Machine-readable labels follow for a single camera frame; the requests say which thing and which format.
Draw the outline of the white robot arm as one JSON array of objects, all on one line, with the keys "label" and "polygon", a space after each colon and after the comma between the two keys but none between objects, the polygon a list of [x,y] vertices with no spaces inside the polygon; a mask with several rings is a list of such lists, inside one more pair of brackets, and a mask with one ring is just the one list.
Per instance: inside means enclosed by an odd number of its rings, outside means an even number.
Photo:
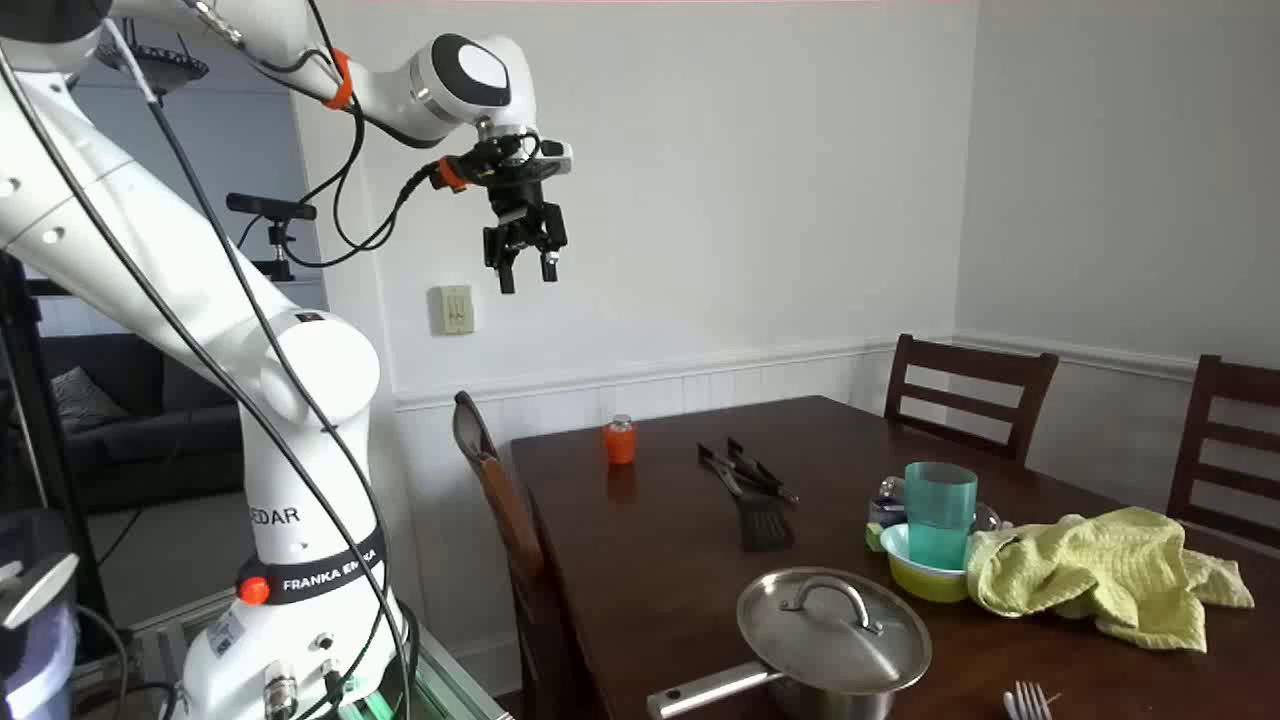
[{"label": "white robot arm", "polygon": [[253,560],[185,655],[182,720],[312,720],[374,701],[410,642],[367,483],[376,350],[293,304],[219,235],[203,200],[108,139],[67,79],[126,18],[228,42],[269,79],[429,157],[435,187],[479,184],[484,263],[565,248],[541,184],[571,170],[535,133],[515,42],[435,36],[374,74],[326,36],[312,0],[0,0],[0,243],[240,405]]}]

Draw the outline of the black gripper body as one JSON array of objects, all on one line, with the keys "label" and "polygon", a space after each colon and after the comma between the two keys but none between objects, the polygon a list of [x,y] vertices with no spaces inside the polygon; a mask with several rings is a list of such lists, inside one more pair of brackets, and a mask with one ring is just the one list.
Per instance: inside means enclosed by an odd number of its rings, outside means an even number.
[{"label": "black gripper body", "polygon": [[484,261],[513,263],[525,248],[559,254],[570,243],[559,210],[544,195],[551,178],[571,171],[571,152],[541,133],[479,139],[459,171],[487,191],[498,225],[484,233]]}]

